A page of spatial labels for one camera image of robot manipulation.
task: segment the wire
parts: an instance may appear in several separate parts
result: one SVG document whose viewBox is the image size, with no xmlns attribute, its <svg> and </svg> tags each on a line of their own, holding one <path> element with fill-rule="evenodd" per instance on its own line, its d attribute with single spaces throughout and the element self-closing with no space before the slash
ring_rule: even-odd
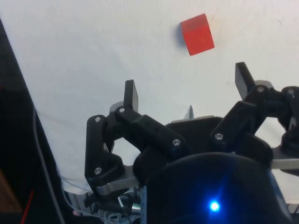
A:
<svg viewBox="0 0 299 224">
<path fill-rule="evenodd" d="M 118 197 L 117 199 L 118 199 L 118 202 L 119 202 L 119 204 L 120 204 L 120 206 L 121 206 L 123 212 L 125 213 L 125 215 L 126 215 L 128 221 L 129 221 L 129 223 L 132 224 L 132 221 L 131 221 L 130 217 L 128 216 L 127 211 L 126 211 L 125 208 L 123 207 L 123 203 L 122 203 L 122 201 L 121 201 L 121 198 Z"/>
<path fill-rule="evenodd" d="M 61 181 L 61 190 L 62 190 L 62 194 L 63 194 L 63 196 L 64 196 L 65 201 L 67 202 L 67 204 L 68 204 L 72 209 L 74 209 L 75 211 L 80 212 L 80 213 L 82 213 L 82 214 L 84 214 L 84 215 L 86 215 L 86 216 L 92 216 L 92 217 L 100 218 L 99 216 L 95 216 L 95 215 L 93 215 L 93 214 L 89 214 L 88 212 L 82 211 L 82 210 L 80 210 L 80 209 L 76 209 L 74 206 L 72 206 L 71 203 L 67 200 L 67 198 L 66 198 L 66 196 L 65 196 L 65 192 L 64 192 L 64 189 L 63 189 L 62 181 Z"/>
<path fill-rule="evenodd" d="M 83 187 L 80 187 L 80 186 L 78 186 L 78 185 L 76 185 L 76 184 L 70 182 L 69 180 L 66 180 L 63 176 L 61 176 L 60 171 L 59 171 L 59 169 L 58 169 L 58 166 L 56 166 L 56 170 L 57 170 L 58 175 L 60 176 L 60 179 L 63 180 L 64 182 L 68 183 L 69 185 L 71 185 L 71 186 L 73 186 L 73 187 L 79 188 L 79 189 L 81 189 L 81 190 L 84 190 L 84 191 L 87 191 L 87 192 L 90 192 L 90 191 L 91 191 L 90 189 L 85 189 L 85 188 L 83 188 Z"/>
<path fill-rule="evenodd" d="M 39 141 L 38 141 L 37 130 L 36 130 L 36 114 L 37 114 L 36 109 L 35 109 L 35 107 L 33 107 L 32 126 L 33 126 L 33 135 L 34 135 L 36 148 L 37 148 L 37 151 L 38 151 L 40 161 L 42 163 L 43 173 L 45 174 L 45 178 L 46 178 L 46 182 L 47 182 L 47 185 L 48 185 L 48 188 L 49 188 L 49 192 L 51 194 L 56 212 L 57 212 L 58 217 L 60 219 L 60 223 L 65 224 L 64 217 L 63 217 L 63 215 L 61 213 L 61 210 L 59 208 L 57 198 L 55 196 L 54 189 L 53 189 L 53 186 L 51 184 L 50 176 L 49 176 L 49 173 L 48 173 L 48 170 L 47 170 L 45 159 L 43 157 L 42 149 L 41 149 L 41 146 L 40 146 Z"/>
<path fill-rule="evenodd" d="M 24 211 L 23 216 L 22 216 L 21 224 L 24 224 L 24 223 L 25 223 L 26 217 L 27 217 L 28 212 L 29 212 L 29 207 L 30 207 L 31 202 L 32 202 L 33 194 L 34 194 L 34 191 L 32 190 L 32 191 L 30 192 L 30 196 L 29 196 L 29 199 L 28 199 L 28 202 L 27 202 L 25 211 Z"/>
</svg>

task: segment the red block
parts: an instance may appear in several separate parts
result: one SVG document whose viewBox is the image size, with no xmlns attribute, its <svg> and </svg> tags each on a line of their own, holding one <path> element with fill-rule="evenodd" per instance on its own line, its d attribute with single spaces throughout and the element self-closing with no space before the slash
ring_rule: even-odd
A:
<svg viewBox="0 0 299 224">
<path fill-rule="evenodd" d="M 214 48 L 206 14 L 181 22 L 181 28 L 190 55 Z"/>
</svg>

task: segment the silver component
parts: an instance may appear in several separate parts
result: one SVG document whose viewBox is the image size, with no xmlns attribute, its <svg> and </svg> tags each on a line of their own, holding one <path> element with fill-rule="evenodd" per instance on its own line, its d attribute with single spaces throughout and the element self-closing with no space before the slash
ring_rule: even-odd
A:
<svg viewBox="0 0 299 224">
<path fill-rule="evenodd" d="M 102 172 L 102 168 L 101 167 L 98 167 L 94 170 L 94 174 L 100 174 Z"/>
<path fill-rule="evenodd" d="M 101 118 L 100 117 L 96 117 L 94 120 L 95 120 L 95 122 L 98 123 L 101 120 Z"/>
<path fill-rule="evenodd" d="M 141 212 L 140 204 L 133 203 L 132 204 L 132 213 L 133 214 L 140 214 L 140 212 Z"/>
<path fill-rule="evenodd" d="M 181 140 L 180 139 L 175 139 L 172 141 L 174 146 L 179 146 L 181 144 Z"/>
<path fill-rule="evenodd" d="M 259 87 L 257 88 L 257 91 L 258 91 L 258 92 L 263 92 L 264 90 L 265 90 L 265 88 L 262 87 L 262 86 L 259 86 Z"/>
<path fill-rule="evenodd" d="M 298 169 L 299 159 L 285 155 L 280 146 L 272 149 L 274 159 L 272 161 L 272 169 Z"/>
<path fill-rule="evenodd" d="M 267 86 L 268 89 L 273 89 L 273 88 L 274 88 L 273 85 L 272 85 L 272 83 L 269 82 L 269 81 L 256 80 L 256 81 L 254 81 L 254 83 L 255 83 L 256 85 L 264 85 L 264 86 Z"/>
<path fill-rule="evenodd" d="M 215 135 L 215 138 L 216 138 L 216 140 L 222 140 L 223 139 L 223 134 L 221 134 L 221 133 L 217 133 L 216 135 Z"/>
<path fill-rule="evenodd" d="M 292 95 L 293 98 L 295 97 L 295 90 L 293 90 L 293 89 L 289 89 L 289 90 L 288 90 L 288 93 L 289 93 L 290 95 Z"/>
<path fill-rule="evenodd" d="M 202 119 L 207 119 L 207 118 L 214 118 L 215 116 L 214 115 L 211 115 L 211 116 L 203 116 L 203 117 L 198 117 L 198 118 L 194 118 L 192 120 L 202 120 Z M 189 118 L 184 118 L 184 119 L 181 119 L 181 120 L 174 120 L 172 121 L 171 123 L 180 123 L 180 122 L 188 122 L 190 121 Z"/>
<path fill-rule="evenodd" d="M 104 186 L 98 186 L 97 192 L 104 196 L 114 191 L 131 188 L 137 185 L 139 185 L 139 182 L 134 176 L 133 166 L 125 166 L 125 173 L 121 177 Z"/>
</svg>

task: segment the wooden surface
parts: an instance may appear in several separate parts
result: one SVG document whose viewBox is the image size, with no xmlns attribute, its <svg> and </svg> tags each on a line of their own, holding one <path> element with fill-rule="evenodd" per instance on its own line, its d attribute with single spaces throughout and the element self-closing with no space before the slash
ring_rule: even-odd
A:
<svg viewBox="0 0 299 224">
<path fill-rule="evenodd" d="M 0 169 L 0 213 L 21 212 L 22 208 Z"/>
</svg>

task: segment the white cable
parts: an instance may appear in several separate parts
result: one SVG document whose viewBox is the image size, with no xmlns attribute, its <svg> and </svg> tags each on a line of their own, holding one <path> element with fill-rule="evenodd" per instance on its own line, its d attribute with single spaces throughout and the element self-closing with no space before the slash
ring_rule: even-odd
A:
<svg viewBox="0 0 299 224">
<path fill-rule="evenodd" d="M 63 176 L 61 176 L 60 171 L 59 171 L 59 169 L 58 169 L 58 166 L 56 166 L 56 170 L 57 170 L 58 175 L 60 176 L 60 179 L 63 180 L 64 182 L 68 183 L 69 185 L 71 185 L 71 186 L 73 186 L 73 187 L 76 187 L 76 188 L 79 188 L 79 189 L 81 189 L 81 190 L 90 192 L 90 189 L 85 189 L 85 188 L 83 188 L 83 187 L 80 187 L 80 186 L 78 186 L 78 185 L 76 185 L 76 184 L 70 182 L 69 180 L 66 180 Z"/>
<path fill-rule="evenodd" d="M 64 192 L 64 189 L 63 189 L 62 181 L 61 181 L 61 190 L 62 190 L 62 194 L 63 194 L 63 196 L 64 196 L 65 201 L 68 203 L 68 205 L 69 205 L 72 209 L 74 209 L 75 211 L 80 212 L 80 213 L 82 213 L 82 214 L 84 214 L 84 215 L 87 215 L 87 216 L 92 216 L 92 217 L 100 218 L 99 216 L 95 216 L 95 215 L 90 214 L 90 213 L 87 213 L 87 212 L 85 212 L 85 211 L 76 209 L 74 206 L 72 206 L 71 203 L 67 200 L 67 198 L 66 198 L 66 196 L 65 196 L 65 192 Z"/>
</svg>

